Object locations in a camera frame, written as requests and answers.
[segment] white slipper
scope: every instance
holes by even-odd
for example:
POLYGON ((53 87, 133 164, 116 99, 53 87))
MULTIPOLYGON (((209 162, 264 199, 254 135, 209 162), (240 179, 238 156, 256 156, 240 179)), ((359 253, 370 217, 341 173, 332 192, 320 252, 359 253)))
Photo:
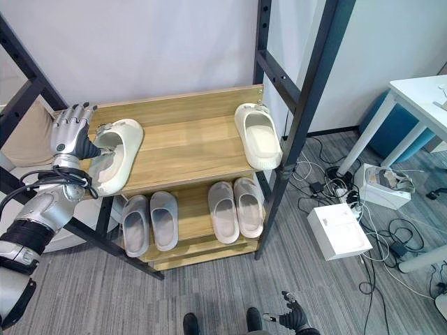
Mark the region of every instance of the white slipper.
POLYGON ((257 170, 277 168, 282 151, 268 109, 255 103, 244 103, 236 109, 235 123, 249 164, 257 170))
POLYGON ((178 206, 174 195, 160 191, 151 198, 151 220, 156 248, 168 251, 179 241, 178 206))
POLYGON ((132 197, 123 207, 124 248, 129 257, 138 257, 149 247, 149 200, 143 195, 132 197))
POLYGON ((239 224, 231 184, 220 181, 211 186, 208 191, 208 206, 217 239, 225 244, 236 241, 239 237, 239 224))
POLYGON ((250 178, 239 178, 234 184, 237 220, 242 235, 254 239, 263 231, 261 194, 250 178))
POLYGON ((140 124, 132 119, 122 119, 98 128, 94 144, 98 148, 113 149, 112 154, 93 158, 89 168, 93 187, 100 197, 114 194, 126 184, 142 136, 140 124))

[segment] shoe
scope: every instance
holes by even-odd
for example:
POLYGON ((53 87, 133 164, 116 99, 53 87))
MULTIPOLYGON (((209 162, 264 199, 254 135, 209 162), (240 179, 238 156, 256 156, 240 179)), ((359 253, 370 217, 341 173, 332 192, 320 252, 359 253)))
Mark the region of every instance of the shoe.
POLYGON ((124 205, 122 227, 124 249, 129 257, 141 256, 149 248, 149 201, 136 195, 124 205))
POLYGON ((217 239, 224 244, 236 241, 239 237, 239 223, 230 183, 220 181, 211 186, 208 191, 208 207, 217 239))
POLYGON ((193 313, 188 313, 183 317, 184 335, 198 335, 198 322, 193 313))
POLYGON ((155 192, 150 207, 156 248, 168 251, 179 241, 177 199, 169 192, 155 192))
POLYGON ((247 328, 249 332, 263 330, 261 314, 256 307, 250 307, 247 309, 247 328))
POLYGON ((94 144, 113 152, 91 160, 89 175, 100 197, 123 188, 131 173, 133 161, 143 138, 141 125, 132 119, 105 124, 96 131, 94 144))
POLYGON ((239 178, 234 183, 237 220, 242 235, 257 238, 263 231, 261 193, 250 178, 239 178))
POLYGON ((273 170, 281 163, 277 131, 266 106, 244 103, 235 112, 235 123, 249 164, 257 170, 273 170))

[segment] white box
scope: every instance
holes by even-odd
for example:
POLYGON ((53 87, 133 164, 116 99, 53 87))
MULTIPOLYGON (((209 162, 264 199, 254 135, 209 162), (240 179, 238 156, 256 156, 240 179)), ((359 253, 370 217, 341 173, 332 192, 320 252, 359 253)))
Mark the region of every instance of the white box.
POLYGON ((394 191, 391 189, 384 190, 366 182, 366 169, 374 165, 363 164, 354 175, 354 184, 360 191, 360 199, 373 204, 399 209, 411 200, 411 194, 408 192, 394 191))
POLYGON ((347 204, 315 207, 307 220, 325 260, 360 255, 372 249, 347 204))

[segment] beige cushion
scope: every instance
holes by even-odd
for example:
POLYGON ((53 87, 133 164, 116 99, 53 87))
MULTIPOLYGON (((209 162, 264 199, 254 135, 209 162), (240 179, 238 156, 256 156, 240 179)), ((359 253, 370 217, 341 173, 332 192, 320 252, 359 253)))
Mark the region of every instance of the beige cushion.
POLYGON ((1 151, 18 167, 51 163, 51 125, 50 114, 39 101, 34 101, 1 151))

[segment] person's foot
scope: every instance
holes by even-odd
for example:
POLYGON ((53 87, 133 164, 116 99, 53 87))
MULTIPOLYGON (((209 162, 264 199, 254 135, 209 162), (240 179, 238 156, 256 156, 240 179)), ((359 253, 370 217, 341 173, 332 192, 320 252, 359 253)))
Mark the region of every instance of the person's foot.
POLYGON ((198 335, 198 322, 193 313, 188 313, 183 317, 184 335, 198 335))
POLYGON ((263 329, 261 313, 259 313, 256 307, 247 309, 247 328, 249 329, 249 332, 263 329))

